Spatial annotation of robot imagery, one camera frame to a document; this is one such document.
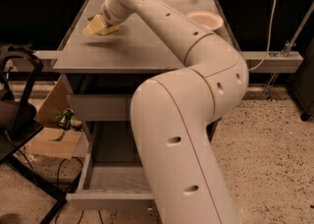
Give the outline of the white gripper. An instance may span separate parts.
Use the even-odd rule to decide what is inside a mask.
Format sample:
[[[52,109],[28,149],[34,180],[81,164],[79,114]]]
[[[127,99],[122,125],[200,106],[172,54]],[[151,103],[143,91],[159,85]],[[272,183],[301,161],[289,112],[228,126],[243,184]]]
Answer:
[[[108,26],[123,23],[131,14],[132,10],[123,6],[118,0],[105,0],[101,5],[101,13],[95,15],[83,29],[84,35],[103,34]]]

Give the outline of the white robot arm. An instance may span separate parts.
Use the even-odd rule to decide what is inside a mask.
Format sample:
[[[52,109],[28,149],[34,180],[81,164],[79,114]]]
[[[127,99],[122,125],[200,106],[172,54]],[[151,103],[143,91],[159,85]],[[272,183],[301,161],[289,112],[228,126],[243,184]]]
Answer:
[[[142,83],[131,128],[163,224],[241,224],[206,128],[235,108],[248,86],[240,53],[161,0],[105,0],[94,34],[138,14],[182,63]]]

